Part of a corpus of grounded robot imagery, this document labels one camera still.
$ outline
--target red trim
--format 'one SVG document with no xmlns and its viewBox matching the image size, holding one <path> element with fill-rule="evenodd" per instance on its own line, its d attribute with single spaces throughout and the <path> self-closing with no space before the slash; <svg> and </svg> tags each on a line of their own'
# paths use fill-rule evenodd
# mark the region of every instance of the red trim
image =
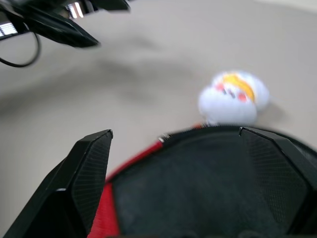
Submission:
<svg viewBox="0 0 317 238">
<path fill-rule="evenodd" d="M 87 238 L 105 238 L 118 235 L 120 235 L 120 230 L 114 206 L 112 184 L 107 183 L 104 186 L 94 223 Z"/>
<path fill-rule="evenodd" d="M 120 173 L 121 171 L 123 171 L 124 169 L 126 169 L 127 167 L 129 167 L 130 165 L 146 158 L 149 154 L 159 150 L 160 148 L 163 147 L 162 142 L 158 141 L 156 143 L 154 143 L 152 146 L 148 147 L 146 150 L 142 151 L 141 153 L 139 153 L 138 155 L 136 155 L 135 157 L 133 157 L 132 159 L 128 160 L 127 162 L 125 162 L 123 165 L 121 165 L 118 169 L 116 169 L 112 174 L 110 174 L 107 178 L 106 178 L 106 183 L 111 181 L 113 179 L 114 176 L 116 176 L 118 173 Z"/>
</svg>

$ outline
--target plush toy face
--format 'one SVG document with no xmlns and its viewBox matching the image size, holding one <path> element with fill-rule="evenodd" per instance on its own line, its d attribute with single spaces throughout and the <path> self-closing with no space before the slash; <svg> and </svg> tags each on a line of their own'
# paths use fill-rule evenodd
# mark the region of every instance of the plush toy face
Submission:
<svg viewBox="0 0 317 238">
<path fill-rule="evenodd" d="M 231 81 L 243 88 L 247 96 L 255 103 L 258 111 L 262 111 L 268 105 L 269 91 L 254 75 L 243 71 L 223 72 L 213 78 L 211 85 L 216 86 L 224 81 Z"/>
<path fill-rule="evenodd" d="M 257 108 L 239 87 L 215 83 L 199 97 L 200 113 L 210 124 L 250 125 L 256 121 Z"/>
</svg>

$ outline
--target gray floor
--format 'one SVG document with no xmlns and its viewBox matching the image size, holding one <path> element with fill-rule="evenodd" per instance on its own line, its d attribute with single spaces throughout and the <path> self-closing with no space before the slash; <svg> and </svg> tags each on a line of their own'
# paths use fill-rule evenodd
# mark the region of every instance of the gray floor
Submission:
<svg viewBox="0 0 317 238">
<path fill-rule="evenodd" d="M 131 6 L 78 20 L 99 48 L 43 40 L 33 67 L 0 64 L 0 234 L 75 141 L 113 129 L 112 170 L 158 135 L 199 122 L 197 95 L 222 70 L 250 71 L 269 87 L 258 125 L 317 146 L 317 15 L 251 0 Z M 1 43 L 0 56 L 22 62 L 32 44 L 31 35 Z"/>
</svg>

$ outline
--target white plush toy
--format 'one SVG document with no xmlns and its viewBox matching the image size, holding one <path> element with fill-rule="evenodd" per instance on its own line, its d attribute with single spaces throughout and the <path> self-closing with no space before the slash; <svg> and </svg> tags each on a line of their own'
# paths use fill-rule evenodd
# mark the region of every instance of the white plush toy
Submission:
<svg viewBox="0 0 317 238">
<path fill-rule="evenodd" d="M 252 125 L 269 103 L 269 91 L 255 76 L 243 71 L 213 78 L 199 96 L 199 111 L 211 125 Z"/>
</svg>

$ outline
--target black plastic part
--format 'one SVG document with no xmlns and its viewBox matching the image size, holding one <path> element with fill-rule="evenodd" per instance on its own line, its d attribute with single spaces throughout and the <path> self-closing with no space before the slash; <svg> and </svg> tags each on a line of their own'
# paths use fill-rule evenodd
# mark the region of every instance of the black plastic part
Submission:
<svg viewBox="0 0 317 238">
<path fill-rule="evenodd" d="M 92 6 L 93 6 L 94 11 L 99 11 L 99 8 L 98 8 L 98 6 L 96 5 L 95 1 L 94 1 L 94 0 L 91 0 L 90 2 L 91 2 L 91 4 L 92 4 Z"/>
<path fill-rule="evenodd" d="M 87 7 L 87 0 L 79 0 L 78 2 L 80 4 L 80 7 L 81 7 L 84 15 L 90 13 L 90 11 Z"/>
<path fill-rule="evenodd" d="M 105 183 L 112 131 L 77 141 L 43 180 L 4 238 L 85 238 Z"/>
<path fill-rule="evenodd" d="M 43 11 L 52 11 L 62 5 L 66 0 L 11 0 L 14 6 L 24 8 L 26 6 L 33 6 Z"/>
<path fill-rule="evenodd" d="M 129 10 L 129 4 L 125 0 L 94 0 L 94 3 L 107 11 Z"/>
<path fill-rule="evenodd" d="M 23 34 L 28 32 L 28 28 L 25 26 L 23 21 L 21 21 L 21 18 L 10 13 L 10 12 L 4 12 L 8 20 L 13 24 L 14 28 L 19 34 Z"/>
<path fill-rule="evenodd" d="M 92 47 L 99 44 L 95 38 L 75 22 L 56 13 L 47 13 L 37 8 L 29 8 L 28 11 L 20 14 L 24 16 L 23 21 L 30 31 L 52 41 L 78 48 Z"/>
<path fill-rule="evenodd" d="M 241 127 L 260 192 L 290 234 L 316 234 L 317 168 L 287 138 Z"/>
</svg>

